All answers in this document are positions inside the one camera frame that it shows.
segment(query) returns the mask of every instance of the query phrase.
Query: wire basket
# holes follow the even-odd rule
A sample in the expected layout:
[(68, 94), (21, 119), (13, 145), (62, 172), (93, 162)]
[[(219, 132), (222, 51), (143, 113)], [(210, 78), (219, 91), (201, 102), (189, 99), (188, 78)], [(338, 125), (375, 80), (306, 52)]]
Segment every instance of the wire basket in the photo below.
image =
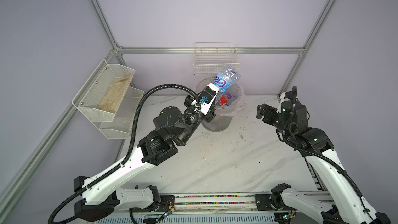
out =
[(102, 122), (98, 128), (107, 139), (125, 139), (129, 135), (132, 121), (144, 91), (128, 87), (119, 110), (112, 122)]
[(229, 64), (239, 70), (238, 44), (226, 42), (196, 42), (193, 56), (194, 75), (215, 75)]
[(120, 64), (107, 64), (102, 69), (101, 73), (96, 78), (96, 81), (91, 85), (90, 89), (87, 91), (86, 95), (78, 103), (78, 105), (76, 106), (74, 104), (76, 97), (72, 100), (72, 104), (74, 104), (74, 106), (90, 121), (113, 121), (117, 112), (119, 111), (121, 101), (124, 98), (127, 90), (122, 93), (121, 101), (118, 103), (115, 113), (98, 109), (98, 105), (107, 93), (109, 85), (112, 82), (114, 82), (117, 78), (123, 78), (131, 75), (131, 78), (128, 81), (128, 85), (130, 85), (134, 72), (134, 69)]

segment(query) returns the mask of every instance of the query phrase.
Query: transparent trash can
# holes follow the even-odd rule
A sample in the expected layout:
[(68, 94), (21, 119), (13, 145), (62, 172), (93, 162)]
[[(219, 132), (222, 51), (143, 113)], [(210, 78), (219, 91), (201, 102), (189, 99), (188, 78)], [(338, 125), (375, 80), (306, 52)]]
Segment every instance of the transparent trash can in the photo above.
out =
[[(199, 82), (199, 84), (196, 86), (196, 92), (201, 92), (209, 83), (214, 80), (214, 78), (215, 77), (206, 78)], [(229, 106), (223, 105), (215, 107), (216, 116), (210, 123), (202, 121), (203, 127), (211, 132), (224, 131), (229, 126), (232, 117), (237, 114), (237, 112), (239, 111), (239, 107), (243, 103), (243, 98), (245, 94), (243, 92), (243, 88), (237, 83), (227, 88), (225, 94), (227, 93), (234, 94), (236, 96), (236, 100), (232, 102)]]

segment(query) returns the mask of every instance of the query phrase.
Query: red bottle cap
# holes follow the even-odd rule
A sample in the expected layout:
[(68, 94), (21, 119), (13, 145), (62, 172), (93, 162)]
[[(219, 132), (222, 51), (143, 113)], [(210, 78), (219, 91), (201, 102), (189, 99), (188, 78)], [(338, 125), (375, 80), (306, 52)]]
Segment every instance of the red bottle cap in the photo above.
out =
[(222, 96), (220, 98), (220, 103), (221, 103), (221, 105), (225, 105), (226, 104), (226, 97), (225, 96)]

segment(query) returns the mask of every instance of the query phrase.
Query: white marble surface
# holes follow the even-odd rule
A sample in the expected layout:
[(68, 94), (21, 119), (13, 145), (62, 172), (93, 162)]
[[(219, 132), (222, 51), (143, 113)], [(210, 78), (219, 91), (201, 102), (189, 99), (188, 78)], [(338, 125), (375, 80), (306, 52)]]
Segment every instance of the white marble surface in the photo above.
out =
[[(135, 144), (154, 130), (153, 118), (165, 107), (184, 111), (184, 96), (151, 96), (138, 120)], [(186, 146), (162, 164), (142, 172), (125, 188), (154, 185), (161, 193), (261, 192), (288, 183), (298, 191), (317, 191), (304, 158), (256, 119), (260, 104), (277, 107), (276, 96), (246, 96), (244, 105), (222, 132), (200, 125)], [(126, 140), (121, 157), (127, 152)]]

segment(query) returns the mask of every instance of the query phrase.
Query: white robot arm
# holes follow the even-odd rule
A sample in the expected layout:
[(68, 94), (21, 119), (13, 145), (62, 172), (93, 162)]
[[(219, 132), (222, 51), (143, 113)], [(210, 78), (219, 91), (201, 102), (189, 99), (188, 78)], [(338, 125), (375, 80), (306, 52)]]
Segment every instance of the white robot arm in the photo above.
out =
[(318, 223), (389, 224), (388, 217), (365, 200), (348, 176), (325, 132), (308, 127), (306, 106), (297, 100), (297, 88), (281, 96), (279, 108), (266, 104), (257, 107), (257, 118), (277, 129), (282, 142), (298, 150), (318, 173), (336, 205), (316, 201), (288, 184), (272, 189), (270, 205), (295, 208)]
[[(155, 117), (155, 130), (135, 146), (135, 132), (138, 117), (145, 100), (154, 92), (177, 88), (188, 92), (184, 114), (177, 107), (166, 107)], [(86, 221), (100, 220), (111, 214), (115, 208), (139, 209), (141, 212), (154, 211), (160, 203), (156, 187), (145, 189), (120, 188), (137, 174), (159, 165), (178, 152), (177, 146), (185, 146), (201, 121), (210, 122), (214, 117), (214, 99), (219, 88), (210, 83), (197, 95), (191, 89), (164, 84), (150, 89), (140, 100), (134, 116), (131, 141), (125, 157), (93, 177), (79, 176), (74, 180), (75, 193), (63, 201), (50, 215), (48, 224), (65, 224), (77, 218)], [(57, 213), (70, 201), (81, 195), (75, 203), (75, 215), (60, 222), (54, 222)]]

